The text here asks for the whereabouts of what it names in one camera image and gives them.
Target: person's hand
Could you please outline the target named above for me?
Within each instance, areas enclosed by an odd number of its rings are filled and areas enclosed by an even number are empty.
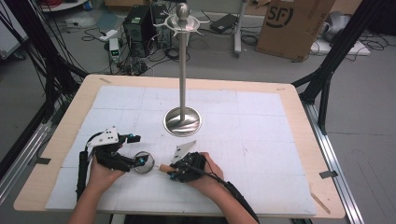
[[[125,172],[110,170],[98,163],[96,156],[92,157],[90,179],[86,189],[95,190],[102,194],[113,185],[113,183]]]
[[[205,172],[216,174],[219,178],[224,179],[223,172],[218,167],[218,165],[212,161],[209,153],[201,152],[201,155],[203,155],[207,160],[207,163],[205,165]],[[218,181],[206,175],[200,177],[199,179],[193,180],[188,184],[193,188],[198,189],[202,194],[209,198],[211,198],[211,196],[215,194],[217,190],[225,189]]]

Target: gray floor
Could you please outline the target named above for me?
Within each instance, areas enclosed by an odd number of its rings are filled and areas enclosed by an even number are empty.
[[[90,14],[96,19],[103,10]],[[260,26],[262,19],[246,18],[244,25]],[[108,65],[103,43],[84,42],[84,32],[63,33],[64,41],[77,61],[90,72]],[[396,37],[388,37],[396,44]],[[189,78],[291,83],[315,71],[323,56],[310,56],[302,63],[255,51],[243,44],[235,58],[232,37],[192,36],[189,44]],[[370,56],[355,62],[344,60],[332,79],[327,131],[342,165],[346,180],[365,223],[396,223],[396,48],[372,50]],[[178,64],[161,63],[147,71],[148,77],[177,77]],[[0,158],[3,158],[24,127],[44,102],[43,91],[29,60],[8,60],[0,64]],[[0,207],[2,223],[65,223],[67,213],[31,213],[13,209],[24,181],[32,170],[29,165]],[[348,223],[347,219],[313,219],[314,223]],[[99,215],[97,223],[107,223],[108,215]],[[267,218],[262,223],[290,223],[283,218]]]

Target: black device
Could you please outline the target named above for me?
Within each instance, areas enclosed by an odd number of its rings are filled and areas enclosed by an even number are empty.
[[[162,24],[168,17],[168,9],[165,4],[157,4],[151,6],[152,18],[154,24]],[[157,32],[157,48],[168,49],[172,47],[172,32],[166,26],[156,27]]]
[[[179,181],[181,183],[190,182],[196,180],[203,175],[207,175],[210,178],[218,181],[224,186],[230,193],[235,197],[235,199],[248,211],[248,213],[260,223],[259,218],[256,213],[250,207],[248,202],[245,200],[244,196],[239,192],[239,190],[230,182],[225,182],[216,174],[207,173],[205,171],[206,157],[198,152],[188,153],[183,159],[170,164],[171,167],[176,168],[175,171],[168,172],[172,180]]]
[[[218,32],[223,33],[224,31],[232,28],[235,23],[237,22],[238,18],[233,14],[227,14],[218,21],[214,21],[210,24],[210,29]]]
[[[149,49],[154,43],[150,39],[155,36],[150,6],[134,5],[122,26],[131,54],[136,57],[149,56]]]
[[[77,182],[77,200],[81,196],[82,192],[86,187],[88,166],[91,162],[91,156],[88,154],[88,145],[91,140],[103,133],[109,133],[112,131],[105,131],[102,133],[94,134],[85,146],[84,151],[79,152],[79,164],[78,164],[78,182]],[[123,172],[129,172],[131,169],[139,166],[144,166],[149,159],[149,155],[136,156],[134,158],[127,158],[122,156],[117,151],[120,149],[122,144],[140,142],[139,135],[124,134],[120,135],[116,133],[117,140],[113,144],[102,144],[101,146],[93,147],[92,156],[95,156],[98,163],[105,166],[108,169],[121,170]]]

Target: black tape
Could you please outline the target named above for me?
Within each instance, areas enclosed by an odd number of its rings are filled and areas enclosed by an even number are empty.
[[[48,165],[50,163],[50,159],[49,158],[37,158],[37,160],[35,160],[35,164],[45,164]]]
[[[319,173],[320,177],[322,177],[322,179],[327,178],[327,177],[336,177],[338,176],[337,172],[335,171],[325,171],[322,173]]]

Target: metal rail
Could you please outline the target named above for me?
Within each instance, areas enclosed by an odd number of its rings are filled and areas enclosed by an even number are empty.
[[[41,123],[37,127],[35,133],[30,138],[29,142],[26,144],[21,154],[14,161],[14,163],[12,163],[11,167],[8,169],[5,176],[1,179],[0,205],[4,202],[9,192],[12,190],[12,187],[14,187],[15,183],[21,177],[21,174],[25,170],[29,161],[33,158],[35,153],[41,147],[41,144],[43,143],[44,139],[50,132],[50,126],[51,126],[51,122],[48,121],[45,124]]]
[[[302,103],[329,170],[335,171],[338,174],[338,176],[333,177],[332,180],[338,190],[338,194],[340,195],[344,208],[346,209],[346,214],[350,223],[364,224],[363,218],[361,217],[361,212],[359,211],[358,205],[356,204],[352,192],[350,191],[350,188],[347,184],[347,180],[341,169],[341,165],[335,156],[334,150],[332,149],[332,144],[330,143],[329,137],[322,133],[318,125],[317,109],[314,105],[309,105],[304,102]]]

